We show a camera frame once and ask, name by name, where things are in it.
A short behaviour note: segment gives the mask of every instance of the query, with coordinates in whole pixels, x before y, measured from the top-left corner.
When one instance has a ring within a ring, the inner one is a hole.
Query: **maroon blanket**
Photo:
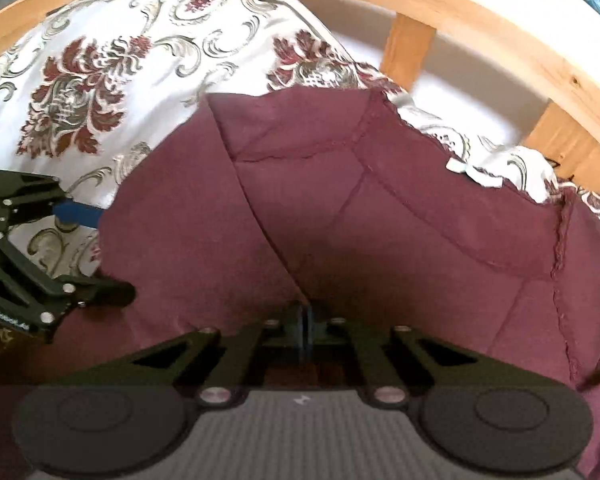
[[[73,313],[20,372],[319,298],[579,388],[595,419],[580,469],[600,479],[600,221],[570,194],[538,205],[509,182],[482,188],[450,156],[381,91],[209,96],[102,218],[102,269],[136,302]]]

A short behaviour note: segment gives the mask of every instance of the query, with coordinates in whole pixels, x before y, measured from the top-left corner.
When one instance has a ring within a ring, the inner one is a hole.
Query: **blue strip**
[[[56,215],[63,224],[80,224],[85,227],[98,228],[98,222],[104,209],[67,200],[54,207]]]

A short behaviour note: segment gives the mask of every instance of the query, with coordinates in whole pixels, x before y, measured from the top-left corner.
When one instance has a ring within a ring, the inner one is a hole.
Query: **wooden bed frame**
[[[0,11],[0,54],[47,12],[72,0],[19,0]],[[363,0],[397,15],[380,69],[409,90],[436,31],[477,50],[547,96],[523,141],[558,162],[556,173],[600,192],[600,85],[551,46],[471,0]]]

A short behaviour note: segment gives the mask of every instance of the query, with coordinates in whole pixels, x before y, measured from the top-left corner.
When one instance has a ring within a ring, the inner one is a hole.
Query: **black circular pad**
[[[434,387],[420,423],[449,455],[504,474],[538,474],[565,466],[589,443],[587,404],[566,386]]]
[[[184,402],[169,386],[43,386],[13,419],[24,457],[68,478],[149,466],[173,450],[186,427]]]

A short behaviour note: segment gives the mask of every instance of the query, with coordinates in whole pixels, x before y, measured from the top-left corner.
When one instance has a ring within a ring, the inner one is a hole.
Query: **metal screw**
[[[227,388],[212,386],[200,392],[200,399],[204,400],[207,404],[224,404],[231,400],[231,391]]]
[[[406,399],[407,394],[395,386],[382,386],[374,391],[374,397],[383,404],[397,404]]]
[[[43,312],[40,314],[40,321],[46,324],[51,324],[56,320],[56,317],[51,312]]]

